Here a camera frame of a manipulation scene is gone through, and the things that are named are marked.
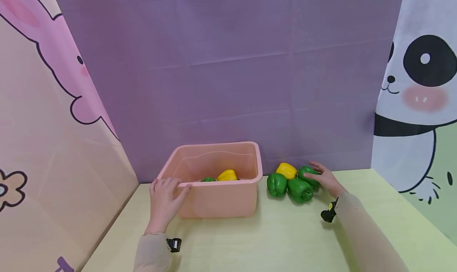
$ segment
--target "pink rabbit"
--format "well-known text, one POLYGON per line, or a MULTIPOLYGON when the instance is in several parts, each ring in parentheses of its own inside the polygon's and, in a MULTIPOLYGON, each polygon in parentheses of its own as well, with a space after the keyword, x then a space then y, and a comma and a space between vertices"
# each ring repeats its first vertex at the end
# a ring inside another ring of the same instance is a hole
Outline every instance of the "pink rabbit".
POLYGON ((52 17, 39 0, 0 0, 0 16, 36 43, 57 83, 75 98, 70 105, 73 118, 84 125, 102 119, 117 138, 62 14, 52 17))

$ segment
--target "black wrist strap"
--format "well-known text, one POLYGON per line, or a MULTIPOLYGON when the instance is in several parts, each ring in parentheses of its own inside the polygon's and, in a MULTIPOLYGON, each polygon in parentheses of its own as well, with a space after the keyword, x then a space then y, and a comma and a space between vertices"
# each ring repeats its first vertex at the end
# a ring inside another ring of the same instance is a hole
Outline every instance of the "black wrist strap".
POLYGON ((167 244, 168 244, 169 248, 171 249, 171 253, 179 252, 181 250, 181 242, 182 242, 182 240, 180 238, 173 238, 173 239, 167 238, 167 244))
POLYGON ((330 205, 328 205, 328 210, 324 210, 321 212, 321 218, 323 220, 330 223, 333 221, 333 218, 336 216, 335 207, 337 201, 338 198, 334 202, 331 202, 330 205))

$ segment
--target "table surface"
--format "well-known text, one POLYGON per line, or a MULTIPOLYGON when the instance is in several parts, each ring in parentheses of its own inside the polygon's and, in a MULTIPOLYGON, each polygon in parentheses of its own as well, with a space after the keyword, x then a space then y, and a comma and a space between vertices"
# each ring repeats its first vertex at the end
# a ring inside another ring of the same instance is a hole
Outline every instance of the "table surface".
MULTIPOLYGON (((334 175, 363 202, 410 271, 457 271, 457 247, 374 170, 334 175)), ((288 197, 271 199, 266 186, 263 178, 251 218, 175 218, 167 235, 183 242, 170 271, 359 271, 337 217, 331 224, 321 220, 330 196, 320 192, 297 206, 288 197)), ((148 184, 140 185, 82 272, 132 271, 149 202, 148 184)))

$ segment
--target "purple backdrop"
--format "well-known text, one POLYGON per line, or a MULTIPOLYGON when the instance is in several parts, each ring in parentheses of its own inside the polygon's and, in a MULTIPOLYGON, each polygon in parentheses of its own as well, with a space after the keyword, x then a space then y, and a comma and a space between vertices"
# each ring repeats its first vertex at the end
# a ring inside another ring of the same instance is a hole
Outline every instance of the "purple backdrop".
POLYGON ((401 0, 57 0, 140 182, 183 144, 369 168, 401 0))

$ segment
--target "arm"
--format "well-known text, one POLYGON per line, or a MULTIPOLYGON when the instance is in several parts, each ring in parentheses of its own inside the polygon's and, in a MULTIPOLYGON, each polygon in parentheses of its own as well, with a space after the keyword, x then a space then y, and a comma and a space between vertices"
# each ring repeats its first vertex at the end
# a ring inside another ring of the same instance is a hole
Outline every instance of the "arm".
POLYGON ((169 247, 165 231, 176 216, 191 186, 186 186, 175 199, 173 191, 178 179, 154 180, 149 189, 151 196, 150 220, 136 248, 133 272, 166 272, 170 264, 169 247))
POLYGON ((408 272, 400 255, 363 208, 360 200, 337 181, 333 173, 319 163, 310 162, 320 175, 304 174, 326 188, 335 199, 340 220, 359 267, 363 272, 408 272))

